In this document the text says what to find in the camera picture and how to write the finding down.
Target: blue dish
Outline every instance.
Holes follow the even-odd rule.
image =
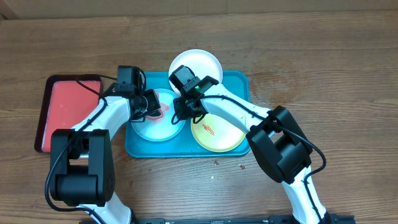
[[[147,89],[172,89],[168,72],[146,72],[145,74]],[[242,72],[223,71],[223,85],[236,96],[250,101],[248,78]],[[193,138],[190,121],[185,122],[182,130],[174,138],[162,142],[145,140],[135,132],[131,123],[127,122],[125,147],[127,152],[135,158],[230,157],[244,156],[250,150],[245,138],[238,147],[228,152],[209,151],[201,147]]]

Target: black cable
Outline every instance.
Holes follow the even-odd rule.
[[[305,138],[299,136],[298,134],[296,134],[296,133],[294,133],[294,132],[292,132],[292,131],[290,131],[290,130],[284,128],[284,127],[282,127],[281,125],[279,125],[279,124],[277,124],[277,123],[275,123],[275,122],[274,122],[273,125],[274,125],[276,128],[279,128],[279,129],[281,129],[282,131],[284,131],[284,132],[286,132],[286,133],[289,133],[289,134],[291,134],[291,135],[293,135],[293,136],[299,138],[301,141],[303,141],[303,142],[307,143],[308,145],[310,145],[312,148],[314,148],[314,150],[315,150],[315,151],[319,154],[319,156],[322,158],[322,166],[320,166],[319,168],[317,168],[317,169],[314,170],[314,171],[311,171],[309,174],[307,174],[307,175],[304,177],[304,180],[303,180],[304,186],[305,186],[305,190],[307,191],[308,197],[310,198],[312,207],[313,207],[313,209],[315,210],[315,212],[317,213],[317,216],[318,216],[318,218],[319,218],[319,222],[322,224],[321,215],[319,214],[318,208],[315,206],[315,202],[314,202],[313,199],[312,199],[312,196],[311,196],[311,193],[310,193],[310,189],[308,188],[308,182],[307,182],[307,180],[308,180],[308,178],[309,178],[311,175],[316,174],[316,173],[320,172],[321,170],[323,170],[323,169],[325,168],[325,166],[326,166],[326,157],[325,157],[325,155],[321,152],[321,150],[320,150],[318,147],[316,147],[316,145],[314,145],[314,144],[313,144],[312,142],[310,142],[309,140],[306,140]]]
[[[84,76],[87,76],[87,75],[89,75],[89,76],[97,76],[97,77],[102,77],[102,78],[107,78],[107,79],[110,79],[110,80],[118,80],[117,78],[114,78],[114,77],[111,77],[111,76],[107,76],[107,75],[100,75],[100,74],[82,74],[82,75],[79,75],[80,77],[84,77]]]
[[[105,75],[98,75],[100,77],[104,77],[104,78],[110,78],[115,80],[115,78],[113,77],[107,77]],[[101,224],[105,224],[105,222],[102,220],[102,218],[93,210],[90,208],[60,208],[57,207],[56,205],[54,205],[50,199],[50,195],[49,195],[49,186],[50,186],[50,178],[55,170],[55,167],[57,166],[60,158],[63,156],[63,154],[67,151],[67,149],[69,148],[69,146],[74,143],[74,141],[77,139],[77,137],[83,132],[84,129],[86,129],[107,107],[108,102],[106,101],[104,96],[101,96],[100,93],[98,93],[97,91],[91,89],[90,87],[82,84],[79,80],[76,80],[76,82],[81,85],[82,87],[86,88],[87,90],[93,92],[94,94],[98,95],[100,99],[102,99],[104,101],[104,106],[91,118],[89,119],[86,124],[84,124],[71,138],[70,140],[66,143],[66,145],[63,147],[63,149],[61,150],[61,153],[58,155],[57,159],[55,160],[52,168],[50,169],[50,172],[47,176],[47,179],[45,181],[45,200],[47,201],[48,205],[54,209],[55,211],[58,212],[75,212],[75,211],[84,211],[84,212],[88,212],[89,214],[92,214]],[[111,85],[107,90],[106,93],[109,94],[110,91],[113,89],[114,84]]]
[[[114,86],[115,86],[115,83],[112,83],[112,84],[108,87],[108,89],[106,89],[106,90],[104,91],[104,93],[102,94],[102,96],[103,96],[103,97],[109,96],[109,95],[112,93],[112,90],[113,90]]]
[[[251,114],[252,116],[254,116],[254,117],[256,117],[256,118],[259,118],[259,119],[261,119],[261,120],[264,120],[264,119],[265,119],[265,118],[263,118],[262,116],[258,115],[256,112],[254,112],[254,111],[250,110],[249,108],[243,106],[240,102],[238,102],[238,101],[236,101],[236,100],[234,100],[234,99],[232,99],[232,98],[230,98],[230,97],[223,96],[223,95],[208,95],[208,96],[204,96],[203,98],[204,98],[204,99],[207,99],[207,98],[220,98],[220,99],[223,99],[223,100],[229,100],[229,101],[233,102],[234,104],[240,106],[242,109],[244,109],[245,111],[247,111],[247,112],[248,112],[249,114]]]
[[[192,103],[192,102],[195,102],[195,101],[198,101],[198,100],[190,100],[190,101],[186,102],[185,105],[188,105],[188,104],[190,104],[190,103]],[[183,108],[180,108],[178,111],[175,110],[175,108],[174,108],[174,114],[173,114],[173,116],[172,116],[172,125],[176,125],[176,124],[178,124],[178,122],[181,121],[181,118],[179,118],[179,117],[177,117],[177,120],[176,120],[176,121],[174,121],[174,119],[175,119],[175,117],[176,117],[178,114],[182,114],[182,113],[183,113],[182,110],[183,110]]]
[[[253,111],[250,110],[249,108],[243,106],[240,102],[238,102],[238,101],[236,101],[236,100],[234,100],[234,99],[232,99],[232,98],[230,98],[230,97],[223,96],[223,95],[208,95],[208,96],[204,96],[203,98],[204,98],[204,99],[219,98],[219,99],[223,99],[223,100],[229,100],[229,101],[233,102],[234,104],[240,106],[242,109],[244,109],[245,111],[247,111],[247,112],[248,112],[249,114],[251,114],[252,116],[254,116],[254,117],[256,117],[256,118],[259,118],[259,119],[261,119],[261,120],[264,120],[264,119],[265,119],[264,117],[258,115],[256,112],[253,112]],[[176,116],[177,116],[177,112],[174,112],[173,117],[172,117],[172,125],[175,125],[175,124],[177,124],[178,122],[181,121],[181,119],[177,117],[177,121],[175,122],[174,119],[175,119]],[[194,122],[195,124],[197,124],[197,123],[199,123],[204,117],[205,117],[205,114],[203,114],[203,115],[200,117],[200,119],[199,119],[198,121],[196,121],[196,118],[197,118],[197,117],[194,117],[194,118],[193,118],[193,122]]]

